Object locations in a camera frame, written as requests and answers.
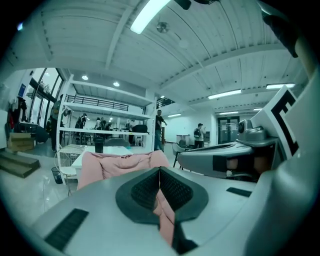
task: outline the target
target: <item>black cup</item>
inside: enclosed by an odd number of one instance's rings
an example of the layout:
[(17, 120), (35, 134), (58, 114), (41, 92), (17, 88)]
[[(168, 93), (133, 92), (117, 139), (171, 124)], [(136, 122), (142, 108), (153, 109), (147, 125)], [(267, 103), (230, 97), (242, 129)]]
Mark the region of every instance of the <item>black cup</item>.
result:
[(96, 153), (103, 153), (104, 152), (104, 142), (105, 139), (101, 137), (95, 137), (94, 141), (94, 148)]

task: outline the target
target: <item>shelving unit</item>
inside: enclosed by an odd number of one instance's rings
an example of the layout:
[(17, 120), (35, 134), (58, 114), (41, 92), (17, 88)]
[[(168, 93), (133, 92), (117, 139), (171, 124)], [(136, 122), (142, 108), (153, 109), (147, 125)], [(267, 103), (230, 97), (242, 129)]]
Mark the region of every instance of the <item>shelving unit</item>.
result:
[[(125, 119), (133, 119), (137, 121), (143, 121), (147, 127), (149, 133), (139, 133), (139, 132), (129, 132), (129, 131), (108, 131), (108, 130), (95, 130), (95, 129), (77, 129), (72, 127), (60, 127), (58, 125), (56, 129), (56, 148), (60, 148), (59, 143), (59, 134), (60, 131), (66, 132), (79, 132), (86, 134), (114, 134), (114, 135), (136, 135), (143, 137), (144, 147), (140, 147), (139, 152), (151, 152), (154, 150), (154, 137), (155, 137), (155, 115), (156, 115), (156, 100), (149, 99), (147, 97), (142, 97), (139, 95), (135, 95), (133, 93), (122, 91), (120, 89), (107, 87), (100, 84), (90, 83), (90, 82), (82, 82), (73, 80), (74, 75), (72, 74), (69, 80), (66, 82), (66, 85), (63, 87), (62, 93), (63, 98), (61, 100), (60, 109), (59, 109), (59, 117), (58, 124), (60, 124), (62, 120), (62, 113), (64, 108), (71, 110), (72, 112), (80, 112), (80, 113), (90, 113), (90, 114), (98, 114), (105, 116), (113, 116), (118, 118)], [(78, 92), (76, 97), (93, 97), (95, 100), (100, 99), (110, 100), (114, 102), (119, 102), (135, 107), (144, 108), (143, 113), (136, 113), (127, 111), (122, 109), (117, 109), (107, 106), (101, 105), (93, 105), (90, 104), (89, 101), (79, 102), (66, 102), (66, 94), (71, 85), (75, 86), (76, 91)]]

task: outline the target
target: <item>door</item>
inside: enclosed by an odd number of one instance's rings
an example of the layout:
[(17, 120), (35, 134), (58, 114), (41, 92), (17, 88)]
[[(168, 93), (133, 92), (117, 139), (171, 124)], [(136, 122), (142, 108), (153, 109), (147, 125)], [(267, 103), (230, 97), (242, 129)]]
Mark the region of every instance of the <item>door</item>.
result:
[(239, 121), (239, 116), (218, 118), (218, 144), (236, 141)]

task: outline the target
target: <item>white wire chair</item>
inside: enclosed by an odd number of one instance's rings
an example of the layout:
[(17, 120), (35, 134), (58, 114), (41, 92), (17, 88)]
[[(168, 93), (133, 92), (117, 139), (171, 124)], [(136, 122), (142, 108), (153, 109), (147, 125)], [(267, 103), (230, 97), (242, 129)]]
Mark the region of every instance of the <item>white wire chair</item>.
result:
[(65, 183), (68, 186), (68, 196), (71, 193), (70, 184), (68, 178), (76, 177), (76, 169), (72, 167), (72, 164), (83, 153), (84, 148), (76, 145), (67, 145), (60, 148), (54, 156), (54, 165), (61, 174), (62, 181), (65, 179)]

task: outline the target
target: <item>white metal shelf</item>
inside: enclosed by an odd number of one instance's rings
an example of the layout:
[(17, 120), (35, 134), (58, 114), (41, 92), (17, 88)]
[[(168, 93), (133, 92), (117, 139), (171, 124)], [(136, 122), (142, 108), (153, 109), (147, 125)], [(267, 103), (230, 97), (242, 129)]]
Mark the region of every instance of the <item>white metal shelf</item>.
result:
[(138, 107), (146, 107), (154, 103), (154, 100), (146, 97), (100, 84), (75, 80), (71, 80), (70, 83), (74, 85), (78, 95), (81, 96), (97, 97)]
[(91, 114), (107, 115), (107, 116), (114, 116), (119, 118), (134, 119), (134, 120), (141, 120), (141, 121), (152, 118), (150, 115), (132, 113), (132, 112), (110, 108), (110, 107), (94, 106), (94, 105), (72, 103), (72, 102), (64, 102), (63, 105), (70, 108), (72, 111), (83, 112), (86, 114), (91, 113)]
[(60, 127), (60, 131), (86, 133), (86, 134), (120, 134), (120, 135), (137, 135), (137, 136), (148, 136), (146, 132), (130, 132), (130, 131), (115, 131), (115, 130), (94, 130), (94, 129), (78, 129), (78, 128), (66, 128)]

